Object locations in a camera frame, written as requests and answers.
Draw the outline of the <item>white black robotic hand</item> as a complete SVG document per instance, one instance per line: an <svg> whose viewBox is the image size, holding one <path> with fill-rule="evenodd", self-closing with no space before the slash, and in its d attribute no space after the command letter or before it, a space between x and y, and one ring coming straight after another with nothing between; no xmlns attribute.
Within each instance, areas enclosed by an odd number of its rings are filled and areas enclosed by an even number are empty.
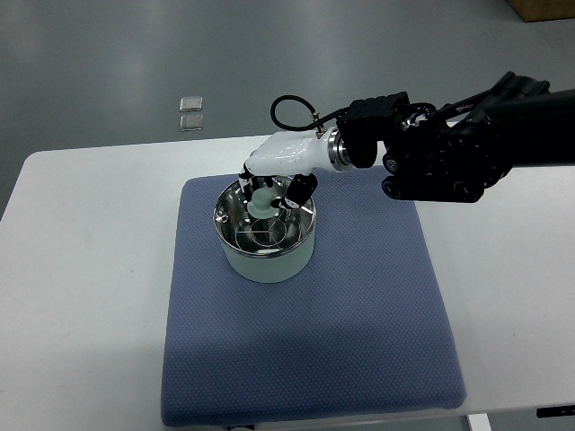
<svg viewBox="0 0 575 431"><path fill-rule="evenodd" d="M239 185L250 203L258 189L270 188L276 177L289 177L287 192L272 199L274 208L296 209L313 195L317 170L345 172L352 168L336 127L316 131L283 131L269 137L243 163Z"/></svg>

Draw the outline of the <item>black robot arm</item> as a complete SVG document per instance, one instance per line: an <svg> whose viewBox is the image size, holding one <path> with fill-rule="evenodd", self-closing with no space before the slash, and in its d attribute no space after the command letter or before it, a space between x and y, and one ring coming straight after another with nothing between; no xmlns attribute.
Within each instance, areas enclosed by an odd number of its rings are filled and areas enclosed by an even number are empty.
<svg viewBox="0 0 575 431"><path fill-rule="evenodd" d="M513 168L574 163L574 92L512 72L441 109L406 92L357 100L336 125L356 168L384 144L393 199L474 203Z"/></svg>

